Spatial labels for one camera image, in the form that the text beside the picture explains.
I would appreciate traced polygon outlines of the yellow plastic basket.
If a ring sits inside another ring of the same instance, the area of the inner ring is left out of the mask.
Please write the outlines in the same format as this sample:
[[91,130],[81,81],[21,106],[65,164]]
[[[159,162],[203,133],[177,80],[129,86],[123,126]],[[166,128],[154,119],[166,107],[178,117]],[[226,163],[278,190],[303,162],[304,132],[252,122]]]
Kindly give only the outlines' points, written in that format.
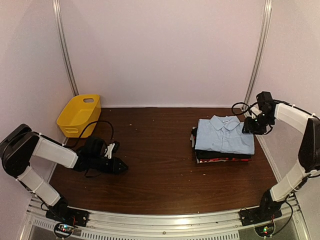
[[87,138],[95,129],[101,114],[98,94],[81,94],[73,97],[56,120],[60,130],[67,138]]

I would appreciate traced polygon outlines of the light blue long sleeve shirt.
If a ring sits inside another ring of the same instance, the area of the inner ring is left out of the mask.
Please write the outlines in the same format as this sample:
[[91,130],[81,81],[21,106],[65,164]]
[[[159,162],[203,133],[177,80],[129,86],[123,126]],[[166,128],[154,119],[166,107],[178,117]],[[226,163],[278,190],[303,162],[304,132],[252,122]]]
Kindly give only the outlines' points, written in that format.
[[212,116],[199,119],[195,138],[196,150],[227,154],[254,155],[251,133],[243,133],[244,123],[236,116]]

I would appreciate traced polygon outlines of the aluminium front rail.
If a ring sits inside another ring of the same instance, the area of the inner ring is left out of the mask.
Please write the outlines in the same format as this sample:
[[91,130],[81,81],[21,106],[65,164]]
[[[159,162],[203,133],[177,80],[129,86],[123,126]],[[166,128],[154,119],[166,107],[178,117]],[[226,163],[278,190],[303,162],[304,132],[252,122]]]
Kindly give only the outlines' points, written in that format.
[[[66,240],[311,240],[299,203],[288,199],[290,222],[275,236],[260,237],[258,230],[273,222],[244,226],[238,213],[245,208],[178,215],[122,214],[87,210],[85,227],[77,227]],[[33,197],[27,207],[18,240],[59,240],[57,221],[46,218],[41,202]]]

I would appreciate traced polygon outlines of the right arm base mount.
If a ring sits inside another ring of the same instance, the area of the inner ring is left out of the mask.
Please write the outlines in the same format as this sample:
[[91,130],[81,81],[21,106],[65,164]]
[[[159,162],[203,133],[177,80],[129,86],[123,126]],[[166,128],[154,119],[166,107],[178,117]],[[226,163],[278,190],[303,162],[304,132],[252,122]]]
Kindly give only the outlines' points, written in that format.
[[241,208],[238,214],[242,226],[268,222],[274,218],[280,218],[283,215],[281,210],[276,210],[274,213],[262,213],[259,207]]

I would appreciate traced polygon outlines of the aluminium corner post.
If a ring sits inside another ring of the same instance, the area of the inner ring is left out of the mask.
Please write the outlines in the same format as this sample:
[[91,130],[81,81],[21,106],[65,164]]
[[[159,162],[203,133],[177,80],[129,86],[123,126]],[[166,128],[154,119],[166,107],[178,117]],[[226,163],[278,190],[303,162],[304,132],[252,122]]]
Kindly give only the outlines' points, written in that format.
[[271,18],[272,18],[272,0],[265,0],[264,1],[264,9],[263,9],[263,15],[262,15],[262,22],[261,22],[261,28],[260,28],[260,35],[257,45],[257,50],[255,54],[255,59],[250,75],[250,80],[248,84],[248,88],[246,91],[246,95],[244,98],[244,103],[248,104],[250,102],[250,98],[252,96],[255,83],[257,81],[258,73],[260,70],[260,66],[263,59],[264,49],[267,43],[267,38],[269,35],[270,30],[270,24],[271,24]]
[[76,80],[74,77],[74,72],[73,72],[73,68],[72,68],[72,64],[69,56],[67,40],[66,40],[64,25],[63,25],[62,12],[61,12],[61,3],[59,0],[53,0],[52,6],[53,6],[55,24],[57,27],[58,39],[60,43],[60,49],[62,53],[62,60],[65,66],[65,70],[66,70],[66,74],[67,74],[67,78],[70,84],[72,94],[73,96],[77,96],[79,95],[79,90],[76,84]]

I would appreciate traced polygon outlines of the red black plaid shirt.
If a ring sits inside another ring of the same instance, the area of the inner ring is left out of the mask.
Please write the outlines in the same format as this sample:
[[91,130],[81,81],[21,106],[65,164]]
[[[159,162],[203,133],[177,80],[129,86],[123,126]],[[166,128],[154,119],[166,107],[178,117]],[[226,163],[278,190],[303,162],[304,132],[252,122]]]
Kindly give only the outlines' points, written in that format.
[[250,162],[251,158],[195,158],[197,164],[219,163],[219,162]]

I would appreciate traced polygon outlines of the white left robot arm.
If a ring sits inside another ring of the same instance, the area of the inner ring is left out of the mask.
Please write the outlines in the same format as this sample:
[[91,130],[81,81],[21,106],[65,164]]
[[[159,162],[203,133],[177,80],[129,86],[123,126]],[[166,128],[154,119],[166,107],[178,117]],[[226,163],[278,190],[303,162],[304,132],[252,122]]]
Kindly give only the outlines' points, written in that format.
[[0,143],[0,160],[9,176],[52,208],[61,222],[67,222],[72,218],[68,201],[34,169],[33,161],[45,160],[76,172],[118,175],[129,169],[115,155],[119,145],[95,136],[89,136],[80,147],[64,145],[22,123]]

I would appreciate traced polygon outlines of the aluminium left corner post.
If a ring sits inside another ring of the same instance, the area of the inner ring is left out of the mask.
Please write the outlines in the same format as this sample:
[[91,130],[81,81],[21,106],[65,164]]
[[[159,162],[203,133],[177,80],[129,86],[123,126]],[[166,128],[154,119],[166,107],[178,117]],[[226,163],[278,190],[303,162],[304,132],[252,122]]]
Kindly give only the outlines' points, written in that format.
[[73,96],[77,96],[79,95],[79,90],[76,84],[76,80],[74,77],[74,72],[73,72],[73,68],[72,68],[72,64],[69,56],[67,40],[66,40],[64,25],[63,25],[62,12],[61,12],[61,3],[59,0],[53,0],[52,6],[53,6],[55,24],[57,27],[58,39],[60,43],[60,49],[62,53],[62,60],[65,66],[65,70],[66,70],[66,74],[67,74],[67,78],[70,84],[72,94]]

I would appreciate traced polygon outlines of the aluminium right corner post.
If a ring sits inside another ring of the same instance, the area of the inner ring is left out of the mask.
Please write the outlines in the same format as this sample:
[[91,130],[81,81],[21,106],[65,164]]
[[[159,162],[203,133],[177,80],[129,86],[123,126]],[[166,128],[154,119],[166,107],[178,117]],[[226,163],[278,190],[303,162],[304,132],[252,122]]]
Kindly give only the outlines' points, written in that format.
[[244,103],[248,104],[250,102],[250,98],[252,96],[255,83],[257,81],[258,73],[260,70],[260,66],[263,59],[264,49],[267,43],[267,38],[269,35],[270,30],[270,24],[271,24],[271,18],[272,18],[272,0],[265,0],[264,1],[264,9],[263,9],[263,15],[262,15],[262,22],[261,22],[261,28],[260,28],[260,35],[257,45],[257,50],[255,54],[255,59],[250,75],[250,80],[248,84],[248,88],[246,91],[246,95],[244,98]]

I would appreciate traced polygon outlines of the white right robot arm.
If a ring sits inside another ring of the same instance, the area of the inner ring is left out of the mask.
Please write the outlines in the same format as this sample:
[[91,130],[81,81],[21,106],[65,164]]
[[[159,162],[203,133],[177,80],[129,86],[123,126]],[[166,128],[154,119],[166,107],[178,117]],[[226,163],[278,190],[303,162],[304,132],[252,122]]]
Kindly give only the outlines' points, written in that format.
[[289,195],[297,192],[310,178],[319,177],[320,170],[320,118],[293,104],[273,99],[268,91],[256,96],[256,102],[246,110],[250,116],[244,120],[244,134],[267,135],[281,121],[303,134],[297,160],[285,177],[267,190],[256,210],[259,220],[268,220]]

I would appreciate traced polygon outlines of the black button shirt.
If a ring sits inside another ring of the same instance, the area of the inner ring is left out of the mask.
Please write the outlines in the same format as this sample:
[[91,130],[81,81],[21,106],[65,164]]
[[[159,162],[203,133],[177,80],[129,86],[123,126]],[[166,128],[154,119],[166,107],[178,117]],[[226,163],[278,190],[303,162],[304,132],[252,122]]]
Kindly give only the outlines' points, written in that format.
[[190,142],[191,147],[194,151],[194,155],[200,159],[215,159],[215,158],[237,158],[237,159],[246,159],[252,158],[252,155],[248,154],[236,154],[236,153],[223,153],[218,151],[207,151],[207,150],[197,150],[196,145],[196,136],[197,136],[197,127],[193,127],[191,130]]

